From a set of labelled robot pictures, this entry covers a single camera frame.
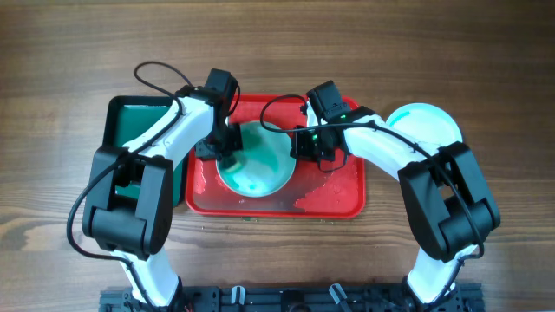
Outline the green yellow sponge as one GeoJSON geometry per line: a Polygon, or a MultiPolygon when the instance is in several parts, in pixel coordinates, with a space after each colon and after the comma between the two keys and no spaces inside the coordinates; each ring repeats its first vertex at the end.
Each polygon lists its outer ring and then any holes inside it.
{"type": "Polygon", "coordinates": [[[243,170],[246,163],[247,160],[242,155],[236,156],[232,154],[221,159],[218,169],[224,174],[231,174],[243,170]]]}

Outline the white plate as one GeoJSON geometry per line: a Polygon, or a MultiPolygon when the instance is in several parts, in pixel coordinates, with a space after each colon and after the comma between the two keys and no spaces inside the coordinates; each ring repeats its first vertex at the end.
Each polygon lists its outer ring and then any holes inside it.
{"type": "Polygon", "coordinates": [[[232,154],[242,155],[247,163],[243,170],[224,174],[216,167],[224,185],[238,195],[249,198],[261,198],[279,191],[290,180],[296,168],[296,160],[290,156],[291,138],[287,133],[280,133],[280,128],[271,132],[263,128],[258,121],[250,121],[240,126],[243,149],[232,154]]]}
{"type": "Polygon", "coordinates": [[[410,103],[397,108],[386,123],[411,137],[439,146],[462,142],[455,120],[441,108],[427,103],[410,103]]]}

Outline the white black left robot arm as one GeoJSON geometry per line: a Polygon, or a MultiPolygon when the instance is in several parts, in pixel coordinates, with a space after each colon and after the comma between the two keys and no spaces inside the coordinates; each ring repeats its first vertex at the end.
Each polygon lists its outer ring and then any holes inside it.
{"type": "Polygon", "coordinates": [[[88,186],[69,218],[84,208],[82,231],[118,261],[132,283],[134,306],[144,311],[184,311],[186,295],[164,250],[173,218],[173,173],[190,150],[208,140],[217,153],[228,147],[225,121],[240,96],[234,78],[185,85],[168,99],[117,96],[108,104],[102,145],[95,152],[88,186]],[[123,146],[114,143],[126,105],[165,107],[143,134],[123,146]]]}

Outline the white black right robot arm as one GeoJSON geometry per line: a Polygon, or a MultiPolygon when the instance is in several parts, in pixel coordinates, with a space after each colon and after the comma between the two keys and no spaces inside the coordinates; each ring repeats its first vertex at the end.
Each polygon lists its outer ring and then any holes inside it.
{"type": "Polygon", "coordinates": [[[293,132],[292,156],[315,159],[340,148],[397,180],[420,246],[408,293],[423,310],[450,301],[461,267],[484,255],[486,238],[500,226],[500,210],[454,119],[427,103],[399,107],[386,120],[367,107],[300,110],[307,124],[293,132]]]}

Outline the red plastic tray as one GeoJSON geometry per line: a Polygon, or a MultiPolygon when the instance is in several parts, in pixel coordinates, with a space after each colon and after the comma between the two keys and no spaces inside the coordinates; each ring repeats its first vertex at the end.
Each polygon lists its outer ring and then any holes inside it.
{"type": "MultiPolygon", "coordinates": [[[[240,126],[258,121],[268,131],[271,129],[268,123],[282,130],[306,125],[300,100],[285,99],[266,108],[271,98],[269,94],[242,96],[231,121],[240,126]]],[[[363,159],[349,156],[343,161],[339,152],[332,163],[296,161],[294,173],[279,191],[249,198],[224,185],[218,175],[217,160],[201,160],[191,154],[187,164],[186,202],[202,215],[272,218],[353,218],[365,206],[363,159]]]]}

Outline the black water tray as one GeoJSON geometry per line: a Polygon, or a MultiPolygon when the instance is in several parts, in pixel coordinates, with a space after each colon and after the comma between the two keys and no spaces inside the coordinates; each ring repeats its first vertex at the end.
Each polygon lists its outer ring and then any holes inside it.
{"type": "MultiPolygon", "coordinates": [[[[123,146],[146,132],[170,108],[172,101],[162,96],[115,96],[108,103],[102,144],[123,146]]],[[[184,201],[188,155],[173,172],[173,207],[184,201]]],[[[138,199],[137,185],[116,186],[117,194],[138,199]]]]}

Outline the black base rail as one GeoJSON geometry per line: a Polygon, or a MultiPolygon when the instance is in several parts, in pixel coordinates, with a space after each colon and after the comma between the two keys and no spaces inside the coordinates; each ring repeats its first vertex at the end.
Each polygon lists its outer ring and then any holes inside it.
{"type": "MultiPolygon", "coordinates": [[[[185,287],[173,306],[160,311],[425,311],[401,283],[327,288],[185,287]]],[[[131,289],[101,292],[98,311],[152,311],[131,289]]],[[[457,283],[453,293],[429,311],[486,311],[479,283],[457,283]]]]}

